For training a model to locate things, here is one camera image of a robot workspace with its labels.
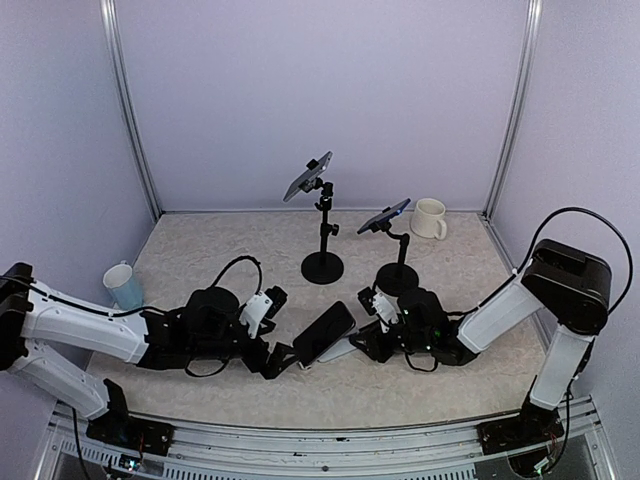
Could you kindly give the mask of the white folding phone stand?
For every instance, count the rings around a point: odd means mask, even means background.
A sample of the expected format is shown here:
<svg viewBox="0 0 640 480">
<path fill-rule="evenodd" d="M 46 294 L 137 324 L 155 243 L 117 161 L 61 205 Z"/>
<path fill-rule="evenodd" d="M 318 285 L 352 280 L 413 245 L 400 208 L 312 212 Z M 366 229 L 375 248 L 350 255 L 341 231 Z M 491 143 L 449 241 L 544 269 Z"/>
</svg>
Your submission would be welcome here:
<svg viewBox="0 0 640 480">
<path fill-rule="evenodd" d="M 328 363 L 347 354 L 350 354 L 351 352 L 354 352 L 356 350 L 357 348 L 351 344 L 349 338 L 343 337 L 308 365 L 303 364 L 302 362 L 298 362 L 298 366 L 302 370 L 307 370 L 317 363 Z"/>
</svg>

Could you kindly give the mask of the black smartphone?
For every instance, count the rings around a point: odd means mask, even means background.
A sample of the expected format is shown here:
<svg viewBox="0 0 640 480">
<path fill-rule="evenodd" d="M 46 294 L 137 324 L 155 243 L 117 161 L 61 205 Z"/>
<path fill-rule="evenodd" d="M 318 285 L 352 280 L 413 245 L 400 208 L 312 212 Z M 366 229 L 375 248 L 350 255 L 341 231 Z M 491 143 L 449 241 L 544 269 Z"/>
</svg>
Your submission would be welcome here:
<svg viewBox="0 0 640 480">
<path fill-rule="evenodd" d="M 302 368 L 310 367 L 356 325 L 342 301 L 336 301 L 293 340 L 293 349 Z"/>
</svg>

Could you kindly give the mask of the tall black phone stand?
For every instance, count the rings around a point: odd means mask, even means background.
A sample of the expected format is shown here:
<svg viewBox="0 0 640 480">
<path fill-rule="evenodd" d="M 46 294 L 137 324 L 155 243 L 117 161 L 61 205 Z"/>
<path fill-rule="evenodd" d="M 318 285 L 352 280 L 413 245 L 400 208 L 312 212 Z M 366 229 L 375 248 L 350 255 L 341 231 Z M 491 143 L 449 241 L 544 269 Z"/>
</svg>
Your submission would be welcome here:
<svg viewBox="0 0 640 480">
<path fill-rule="evenodd" d="M 328 285 L 341 278 L 344 273 L 344 264 L 338 255 L 328 251 L 329 237 L 337 236 L 339 233 L 339 225 L 329 222 L 329 212 L 333 206 L 333 184 L 323 181 L 323 185 L 318 189 L 321 190 L 321 194 L 319 201 L 315 203 L 315 208 L 322 213 L 320 250 L 309 254 L 303 260 L 301 273 L 311 283 Z"/>
</svg>

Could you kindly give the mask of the grey phone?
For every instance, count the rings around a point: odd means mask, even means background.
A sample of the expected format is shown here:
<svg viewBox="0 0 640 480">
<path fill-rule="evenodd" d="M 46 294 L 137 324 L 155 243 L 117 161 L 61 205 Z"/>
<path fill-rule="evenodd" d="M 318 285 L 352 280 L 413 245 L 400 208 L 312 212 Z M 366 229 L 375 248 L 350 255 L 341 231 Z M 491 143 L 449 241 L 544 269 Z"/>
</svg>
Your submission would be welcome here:
<svg viewBox="0 0 640 480">
<path fill-rule="evenodd" d="M 326 152 L 319 160 L 312 159 L 306 164 L 306 170 L 291 182 L 283 197 L 284 202 L 290 201 L 300 192 L 309 193 L 323 185 L 321 174 L 328 168 L 333 152 Z"/>
</svg>

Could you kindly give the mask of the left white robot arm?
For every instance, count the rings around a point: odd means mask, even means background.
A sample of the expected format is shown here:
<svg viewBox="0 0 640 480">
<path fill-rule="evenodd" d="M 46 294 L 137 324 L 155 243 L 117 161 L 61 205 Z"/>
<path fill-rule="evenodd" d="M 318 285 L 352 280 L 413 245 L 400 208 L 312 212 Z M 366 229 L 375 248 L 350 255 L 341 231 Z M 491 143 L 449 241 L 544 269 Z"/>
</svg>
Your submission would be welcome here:
<svg viewBox="0 0 640 480">
<path fill-rule="evenodd" d="M 188 371 L 195 360 L 227 365 L 239 359 L 265 379 L 278 377 L 297 360 L 292 347 L 271 346 L 263 338 L 287 301 L 278 286 L 240 302 L 212 284 L 173 310 L 142 306 L 118 311 L 63 295 L 37 282 L 32 271 L 31 265 L 17 262 L 1 276 L 1 368 L 65 402 L 118 444 L 133 443 L 140 434 L 122 388 L 90 376 L 50 342 L 156 371 Z"/>
</svg>

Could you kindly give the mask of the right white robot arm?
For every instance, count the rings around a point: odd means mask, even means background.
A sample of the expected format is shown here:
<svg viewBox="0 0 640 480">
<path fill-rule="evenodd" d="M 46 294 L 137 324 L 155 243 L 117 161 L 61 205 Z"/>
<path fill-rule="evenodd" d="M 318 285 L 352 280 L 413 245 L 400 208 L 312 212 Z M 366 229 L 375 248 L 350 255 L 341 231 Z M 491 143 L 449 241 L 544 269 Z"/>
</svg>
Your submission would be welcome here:
<svg viewBox="0 0 640 480">
<path fill-rule="evenodd" d="M 428 354 L 440 366 L 460 367 L 475 360 L 494 341 L 530 318 L 556 326 L 545 359 L 511 433 L 523 444 L 535 442 L 556 409 L 585 355 L 609 318 L 612 270 L 602 258 L 551 239 L 540 241 L 522 270 L 454 321 L 438 296 L 424 288 L 400 295 L 394 304 L 369 289 L 361 293 L 376 321 L 350 336 L 370 359 L 387 362 L 395 354 Z"/>
</svg>

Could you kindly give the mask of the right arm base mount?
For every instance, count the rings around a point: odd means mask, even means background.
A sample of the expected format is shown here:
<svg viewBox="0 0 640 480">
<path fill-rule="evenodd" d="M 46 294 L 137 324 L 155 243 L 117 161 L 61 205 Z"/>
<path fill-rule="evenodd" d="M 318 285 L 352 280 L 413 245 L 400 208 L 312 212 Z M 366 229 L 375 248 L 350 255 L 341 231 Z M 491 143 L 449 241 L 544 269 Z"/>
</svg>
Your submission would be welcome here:
<svg viewBox="0 0 640 480">
<path fill-rule="evenodd" d="M 556 411 L 483 422 L 477 426 L 484 455 L 507 452 L 562 437 L 564 427 Z"/>
</svg>

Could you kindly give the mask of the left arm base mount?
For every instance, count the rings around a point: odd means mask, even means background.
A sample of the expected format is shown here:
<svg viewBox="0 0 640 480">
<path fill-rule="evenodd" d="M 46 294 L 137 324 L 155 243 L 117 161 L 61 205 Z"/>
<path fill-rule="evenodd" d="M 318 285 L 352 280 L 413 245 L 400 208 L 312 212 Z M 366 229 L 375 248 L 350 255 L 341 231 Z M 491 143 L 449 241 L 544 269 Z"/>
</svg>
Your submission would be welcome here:
<svg viewBox="0 0 640 480">
<path fill-rule="evenodd" d="M 129 417 L 126 420 L 91 420 L 86 435 L 112 446 L 165 457 L 174 431 L 168 423 Z"/>
</svg>

